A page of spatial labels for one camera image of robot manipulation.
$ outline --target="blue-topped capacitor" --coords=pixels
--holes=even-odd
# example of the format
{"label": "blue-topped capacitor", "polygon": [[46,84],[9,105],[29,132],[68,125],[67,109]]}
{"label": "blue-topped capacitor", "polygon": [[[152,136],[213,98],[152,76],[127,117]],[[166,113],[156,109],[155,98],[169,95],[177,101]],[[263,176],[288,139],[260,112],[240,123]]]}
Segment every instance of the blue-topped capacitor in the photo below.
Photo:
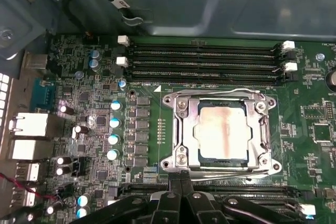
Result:
{"label": "blue-topped capacitor", "polygon": [[107,157],[108,160],[113,161],[113,160],[116,160],[118,158],[119,154],[120,153],[119,153],[118,150],[109,150],[106,154],[106,157]]}
{"label": "blue-topped capacitor", "polygon": [[119,128],[121,126],[121,121],[117,118],[111,118],[110,127],[111,128]]}
{"label": "blue-topped capacitor", "polygon": [[113,101],[111,103],[111,110],[119,111],[122,108],[122,104],[119,101]]}
{"label": "blue-topped capacitor", "polygon": [[90,53],[90,57],[91,57],[92,59],[97,60],[97,61],[100,61],[100,60],[101,60],[101,55],[100,55],[99,51],[97,51],[97,50],[93,50],[93,51]]}
{"label": "blue-topped capacitor", "polygon": [[95,59],[89,61],[89,67],[94,71],[98,72],[101,68],[99,62]]}
{"label": "blue-topped capacitor", "polygon": [[109,136],[108,141],[111,145],[118,144],[118,142],[120,141],[120,136],[112,134]]}
{"label": "blue-topped capacitor", "polygon": [[76,217],[77,219],[82,218],[86,215],[90,214],[90,208],[89,207],[83,207],[83,208],[79,208],[76,212]]}
{"label": "blue-topped capacitor", "polygon": [[127,88],[127,82],[125,80],[120,80],[118,86],[121,90],[125,90]]}
{"label": "blue-topped capacitor", "polygon": [[89,202],[91,201],[91,195],[89,195],[88,193],[83,194],[82,196],[79,196],[79,198],[77,199],[77,204],[80,207],[84,207],[86,206]]}

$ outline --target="black cable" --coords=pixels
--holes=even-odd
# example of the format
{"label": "black cable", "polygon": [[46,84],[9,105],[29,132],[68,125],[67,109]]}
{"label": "black cable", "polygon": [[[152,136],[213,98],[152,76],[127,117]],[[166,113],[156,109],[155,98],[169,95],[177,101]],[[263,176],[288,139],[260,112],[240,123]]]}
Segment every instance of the black cable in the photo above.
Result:
{"label": "black cable", "polygon": [[[88,31],[82,22],[70,11],[69,4],[72,0],[63,0],[62,1],[62,10],[64,11],[65,15],[68,19],[79,28],[79,30],[85,33],[88,36],[91,36],[92,33]],[[133,18],[131,11],[128,8],[118,9],[122,13],[123,16],[126,18]]]}

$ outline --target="electrolytic capacitor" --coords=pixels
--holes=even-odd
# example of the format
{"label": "electrolytic capacitor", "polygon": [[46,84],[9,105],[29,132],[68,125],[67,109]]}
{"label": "electrolytic capacitor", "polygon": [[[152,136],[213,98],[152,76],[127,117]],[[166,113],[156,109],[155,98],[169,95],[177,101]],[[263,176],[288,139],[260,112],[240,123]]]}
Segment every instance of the electrolytic capacitor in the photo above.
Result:
{"label": "electrolytic capacitor", "polygon": [[90,203],[91,201],[91,195],[89,195],[88,193],[83,194],[82,196],[80,196],[77,200],[77,204],[80,207],[84,207],[86,206],[88,203]]}
{"label": "electrolytic capacitor", "polygon": [[57,211],[62,210],[63,206],[64,205],[61,201],[57,201],[47,208],[47,214],[52,215]]}
{"label": "electrolytic capacitor", "polygon": [[59,157],[57,159],[57,164],[58,165],[68,165],[72,163],[71,157]]}
{"label": "electrolytic capacitor", "polygon": [[99,51],[97,51],[97,50],[93,50],[93,51],[90,53],[90,57],[91,57],[92,59],[97,60],[97,61],[100,61],[100,60],[101,60],[101,55],[100,55]]}
{"label": "electrolytic capacitor", "polygon": [[94,72],[98,72],[101,68],[99,62],[95,59],[90,60],[89,62],[89,67],[94,71]]}
{"label": "electrolytic capacitor", "polygon": [[68,115],[73,115],[75,113],[75,110],[73,108],[70,108],[68,106],[63,105],[60,109],[60,112]]}
{"label": "electrolytic capacitor", "polygon": [[118,142],[120,141],[120,136],[112,134],[109,136],[108,141],[111,145],[118,144]]}
{"label": "electrolytic capacitor", "polygon": [[86,127],[86,126],[80,126],[80,125],[77,125],[75,127],[75,132],[76,133],[83,133],[83,134],[87,134],[89,132],[89,128]]}
{"label": "electrolytic capacitor", "polygon": [[107,152],[107,159],[113,161],[113,160],[116,160],[119,155],[120,153],[118,150],[109,150]]}
{"label": "electrolytic capacitor", "polygon": [[111,128],[119,128],[121,126],[121,121],[117,118],[112,118],[110,120],[110,127]]}
{"label": "electrolytic capacitor", "polygon": [[58,176],[61,176],[61,175],[64,175],[64,174],[68,174],[71,172],[71,169],[69,166],[63,166],[63,167],[60,167],[56,170],[56,174]]}
{"label": "electrolytic capacitor", "polygon": [[112,110],[114,110],[114,111],[119,111],[119,110],[121,110],[121,108],[122,108],[122,104],[121,104],[120,102],[118,102],[118,101],[113,101],[113,102],[111,103],[111,109],[112,109]]}
{"label": "electrolytic capacitor", "polygon": [[118,86],[121,90],[125,90],[127,88],[127,82],[125,80],[120,80]]}
{"label": "electrolytic capacitor", "polygon": [[90,214],[90,208],[88,206],[85,206],[85,207],[82,207],[82,208],[79,208],[76,212],[76,217],[79,219],[79,218],[82,218],[86,215]]}

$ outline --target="metal panel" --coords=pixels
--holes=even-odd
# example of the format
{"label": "metal panel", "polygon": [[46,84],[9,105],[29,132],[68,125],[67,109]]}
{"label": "metal panel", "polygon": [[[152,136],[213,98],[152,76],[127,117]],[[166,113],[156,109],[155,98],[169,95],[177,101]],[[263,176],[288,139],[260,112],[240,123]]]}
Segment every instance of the metal panel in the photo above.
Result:
{"label": "metal panel", "polygon": [[[157,36],[335,39],[333,0],[125,0]],[[97,33],[127,33],[105,0],[75,0],[73,10]],[[65,17],[58,31],[77,30]]]}

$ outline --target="capacitor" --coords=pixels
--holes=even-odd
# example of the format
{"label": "capacitor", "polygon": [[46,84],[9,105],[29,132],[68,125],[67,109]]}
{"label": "capacitor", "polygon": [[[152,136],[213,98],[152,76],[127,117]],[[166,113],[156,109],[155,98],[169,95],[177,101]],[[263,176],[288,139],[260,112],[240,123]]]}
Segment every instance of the capacitor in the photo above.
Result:
{"label": "capacitor", "polygon": [[98,72],[101,68],[99,62],[95,59],[90,60],[89,62],[89,67],[94,71],[94,72]]}
{"label": "capacitor", "polygon": [[57,201],[47,208],[47,214],[52,215],[62,209],[63,203],[61,201]]}
{"label": "capacitor", "polygon": [[107,159],[108,160],[116,160],[117,158],[118,158],[118,156],[119,156],[119,151],[118,150],[109,150],[108,152],[107,152]]}
{"label": "capacitor", "polygon": [[113,101],[111,103],[111,109],[114,110],[114,111],[118,111],[118,110],[121,110],[122,108],[122,104],[118,101]]}
{"label": "capacitor", "polygon": [[327,87],[332,91],[336,92],[336,70],[332,70],[326,75]]}
{"label": "capacitor", "polygon": [[75,113],[75,110],[73,108],[70,108],[68,106],[63,105],[60,109],[60,112],[68,115],[73,115]]}
{"label": "capacitor", "polygon": [[63,167],[60,167],[56,170],[56,174],[58,176],[61,176],[61,175],[64,175],[64,174],[68,174],[71,172],[71,169],[69,166],[63,166]]}
{"label": "capacitor", "polygon": [[57,159],[57,164],[58,165],[68,165],[72,163],[71,157],[59,157]]}
{"label": "capacitor", "polygon": [[82,79],[84,77],[84,72],[83,71],[77,71],[76,73],[75,73],[75,79],[76,80],[80,80],[80,79]]}
{"label": "capacitor", "polygon": [[93,50],[93,51],[90,53],[90,57],[91,57],[92,59],[97,60],[97,61],[100,61],[100,60],[101,60],[101,55],[100,55],[99,51],[97,51],[97,50]]}
{"label": "capacitor", "polygon": [[86,215],[90,214],[90,208],[88,206],[85,206],[85,207],[82,207],[82,208],[79,208],[76,212],[76,217],[79,219],[79,218],[82,218]]}
{"label": "capacitor", "polygon": [[119,128],[121,126],[121,121],[117,118],[112,118],[110,120],[110,127],[111,128]]}
{"label": "capacitor", "polygon": [[125,80],[120,80],[118,86],[121,90],[125,90],[127,88],[127,82]]}
{"label": "capacitor", "polygon": [[86,126],[80,126],[80,125],[77,125],[75,127],[75,132],[76,133],[83,133],[83,134],[87,134],[89,132],[89,128],[86,127]]}
{"label": "capacitor", "polygon": [[108,141],[111,145],[118,144],[118,142],[120,141],[120,136],[112,134],[109,136]]}
{"label": "capacitor", "polygon": [[86,206],[89,202],[91,201],[91,195],[89,195],[88,193],[83,194],[82,196],[80,196],[77,200],[77,204],[80,207],[84,207]]}

